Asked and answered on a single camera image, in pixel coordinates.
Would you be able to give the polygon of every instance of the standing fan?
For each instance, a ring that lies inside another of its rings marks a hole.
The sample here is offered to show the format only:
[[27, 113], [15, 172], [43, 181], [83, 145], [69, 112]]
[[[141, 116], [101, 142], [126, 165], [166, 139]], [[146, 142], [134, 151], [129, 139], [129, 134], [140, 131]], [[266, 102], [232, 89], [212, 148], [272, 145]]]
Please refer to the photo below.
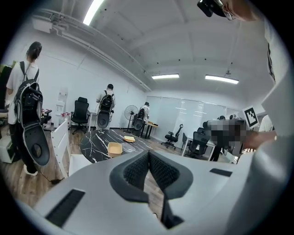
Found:
[[139, 112], [138, 108], [134, 105], [127, 106], [127, 108], [125, 109], [124, 116], [126, 119], [129, 120], [128, 128], [126, 131], [127, 133], [130, 133], [129, 126], [130, 126], [130, 122], [134, 119], [133, 115], [138, 114], [138, 112]]

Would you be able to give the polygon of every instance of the sneaker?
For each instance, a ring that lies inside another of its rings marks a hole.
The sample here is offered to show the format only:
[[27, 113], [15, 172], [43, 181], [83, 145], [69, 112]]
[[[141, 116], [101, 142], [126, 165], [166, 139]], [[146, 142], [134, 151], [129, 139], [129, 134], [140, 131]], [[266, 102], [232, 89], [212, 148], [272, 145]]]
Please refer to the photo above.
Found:
[[27, 169], [27, 165], [26, 164], [24, 164], [23, 169], [24, 169], [24, 171], [25, 171], [26, 174], [29, 174], [29, 175], [32, 175], [32, 176], [36, 176], [38, 174], [38, 171], [36, 171], [35, 173], [28, 172], [28, 169]]

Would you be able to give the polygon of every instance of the floor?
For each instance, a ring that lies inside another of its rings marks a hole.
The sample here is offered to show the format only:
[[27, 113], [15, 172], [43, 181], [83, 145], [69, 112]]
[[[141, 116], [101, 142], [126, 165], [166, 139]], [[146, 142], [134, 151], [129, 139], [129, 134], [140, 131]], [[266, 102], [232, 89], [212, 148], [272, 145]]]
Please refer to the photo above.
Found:
[[[2, 135], [7, 134], [8, 127], [2, 128]], [[75, 135], [72, 135], [72, 130], [69, 131], [69, 143], [72, 154], [80, 154], [79, 143], [81, 138], [83, 137], [82, 132], [77, 132]], [[49, 163], [44, 166], [40, 167], [40, 172], [47, 177], [49, 180], [52, 179], [62, 179], [62, 174], [59, 170], [59, 166], [56, 162], [56, 158], [53, 153], [52, 142], [50, 138], [50, 132], [45, 132], [46, 138], [49, 144], [50, 149], [50, 161]], [[146, 141], [154, 150], [163, 150], [169, 153], [181, 155], [181, 150], [176, 148], [167, 149], [164, 145], [161, 145], [157, 140], [151, 139], [146, 140], [141, 138], [142, 141]], [[36, 202], [52, 187], [54, 187], [51, 182], [49, 182], [43, 175], [38, 174], [36, 177], [29, 176], [25, 174], [23, 170], [23, 162], [17, 161], [12, 164], [8, 163], [1, 163], [0, 164], [2, 175], [7, 182], [7, 187], [11, 191], [12, 195], [28, 204], [29, 206], [33, 207]], [[150, 209], [158, 215], [158, 218], [161, 216], [162, 206], [163, 206], [163, 193], [159, 189], [158, 185], [156, 184], [154, 178], [150, 174], [147, 174], [145, 179], [145, 187], [144, 191], [149, 194], [149, 206]]]

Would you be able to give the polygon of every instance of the backpack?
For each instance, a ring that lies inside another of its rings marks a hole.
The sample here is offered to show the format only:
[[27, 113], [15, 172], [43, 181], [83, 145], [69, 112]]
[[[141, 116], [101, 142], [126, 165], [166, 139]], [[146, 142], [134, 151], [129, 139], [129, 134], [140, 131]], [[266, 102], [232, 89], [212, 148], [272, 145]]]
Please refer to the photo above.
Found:
[[104, 92], [105, 92], [105, 96], [101, 100], [100, 110], [111, 111], [114, 94], [108, 95], [107, 91], [104, 91]]
[[145, 110], [142, 108], [142, 109], [140, 109], [140, 111], [138, 112], [138, 116], [137, 116], [137, 118], [139, 118], [139, 119], [144, 119], [144, 117], [145, 117]]
[[[27, 77], [27, 74], [24, 71], [24, 61], [19, 62], [19, 65], [20, 65], [20, 69], [22, 70], [22, 73], [24, 75], [23, 81], [29, 80], [28, 77]], [[35, 82], [37, 82], [38, 75], [39, 75], [39, 69], [38, 69], [38, 71], [37, 71], [37, 73], [36, 73], [36, 75], [34, 77]]]
[[28, 115], [29, 111], [29, 115], [36, 114], [36, 119], [40, 120], [43, 96], [37, 83], [39, 69], [34, 79], [28, 79], [24, 71], [24, 62], [19, 62], [19, 64], [24, 77], [23, 83], [19, 86], [14, 98], [14, 113], [16, 115], [17, 121], [23, 125], [24, 109], [26, 110], [26, 115]]

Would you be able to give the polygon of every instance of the black marble table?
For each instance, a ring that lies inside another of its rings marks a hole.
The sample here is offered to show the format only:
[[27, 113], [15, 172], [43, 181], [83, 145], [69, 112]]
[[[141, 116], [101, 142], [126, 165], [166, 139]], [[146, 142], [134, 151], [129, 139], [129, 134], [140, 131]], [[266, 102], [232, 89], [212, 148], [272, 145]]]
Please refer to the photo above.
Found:
[[124, 140], [124, 136], [132, 136], [129, 133], [123, 133], [121, 130], [93, 130], [87, 132], [80, 143], [80, 150], [82, 154], [91, 162], [101, 162], [108, 160], [111, 157], [108, 156], [107, 146], [109, 142], [120, 143], [123, 147], [123, 154], [127, 154], [134, 151], [150, 150], [152, 147], [134, 136], [135, 142], [127, 142]]

